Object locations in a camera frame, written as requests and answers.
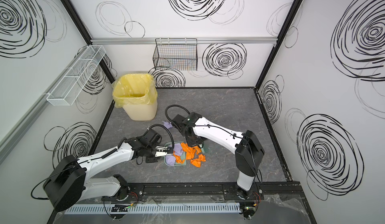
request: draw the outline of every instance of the purple cloth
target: purple cloth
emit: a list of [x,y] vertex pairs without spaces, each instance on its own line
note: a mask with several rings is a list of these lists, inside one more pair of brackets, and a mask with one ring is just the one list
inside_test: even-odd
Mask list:
[[171,129],[172,128],[172,124],[171,123],[166,122],[166,121],[162,121],[162,122],[163,122],[164,127],[166,127],[167,129]]
[[183,154],[182,146],[180,145],[180,143],[176,143],[174,145],[174,151],[175,151],[175,155],[181,156]]
[[166,155],[165,159],[166,159],[166,164],[174,166],[175,160],[176,160],[174,155]]

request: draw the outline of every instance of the black wire basket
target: black wire basket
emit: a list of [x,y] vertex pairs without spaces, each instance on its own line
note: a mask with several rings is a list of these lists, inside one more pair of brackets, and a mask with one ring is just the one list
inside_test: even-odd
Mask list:
[[196,38],[155,39],[156,47],[152,61],[155,69],[171,67],[176,70],[196,71],[198,53]]

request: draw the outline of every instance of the green tray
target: green tray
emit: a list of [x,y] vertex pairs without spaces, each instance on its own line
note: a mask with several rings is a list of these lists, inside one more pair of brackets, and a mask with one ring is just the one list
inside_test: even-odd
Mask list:
[[[168,142],[168,143],[166,143],[164,146],[169,146],[169,145],[171,145],[172,143],[171,142]],[[200,153],[200,154],[204,154],[205,153],[205,150],[202,148],[201,149],[202,150],[202,153]],[[181,160],[185,160],[186,159],[186,152],[184,151],[183,153],[182,153],[182,155],[180,156],[180,159]],[[167,166],[172,166],[172,165],[168,165],[167,163],[166,163],[166,157],[164,157],[163,158],[163,161],[164,161],[164,163],[167,165]],[[183,162],[183,164],[179,164],[179,163],[176,163],[175,162],[175,164],[174,164],[174,166],[178,166],[178,165],[186,165],[186,160]]]

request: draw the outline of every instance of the gray marble floor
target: gray marble floor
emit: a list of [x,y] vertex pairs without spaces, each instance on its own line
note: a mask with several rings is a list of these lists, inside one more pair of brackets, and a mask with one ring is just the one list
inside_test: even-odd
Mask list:
[[[168,105],[178,104],[190,112],[197,112],[208,120],[231,130],[253,131],[265,149],[265,155],[259,166],[263,181],[285,181],[282,168],[275,152],[272,140],[262,117],[252,89],[162,89],[158,90],[158,110],[152,121],[133,121],[122,108],[114,108],[96,148],[96,153],[116,146],[123,138],[142,135],[152,124],[166,121],[164,110]],[[170,108],[169,116],[185,116],[179,108]],[[162,137],[162,143],[170,142],[169,136],[161,128],[154,128]],[[183,141],[182,135],[172,128],[175,141]],[[143,162],[137,165],[135,160],[117,164],[99,174],[97,178],[122,175],[130,182],[235,182],[238,169],[235,156],[226,148],[212,141],[205,141],[206,162],[196,168],[190,162],[184,166],[169,167],[161,158],[157,163]]]

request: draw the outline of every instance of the red wire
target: red wire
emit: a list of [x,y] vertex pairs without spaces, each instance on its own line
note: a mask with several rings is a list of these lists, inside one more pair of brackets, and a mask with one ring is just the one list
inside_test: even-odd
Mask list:
[[254,192],[252,192],[252,193],[253,193],[253,195],[255,196],[255,202],[256,202],[257,207],[258,207],[258,199],[257,199],[257,196],[254,194]]
[[130,193],[128,193],[129,195],[135,195],[136,196],[136,203],[138,203],[138,196],[136,195],[136,193],[135,192],[130,192]]
[[255,193],[255,194],[257,194],[257,195],[258,195],[258,197],[259,197],[259,202],[261,202],[261,197],[259,196],[259,194],[258,194],[258,193],[256,193],[256,192],[253,192],[253,193]]

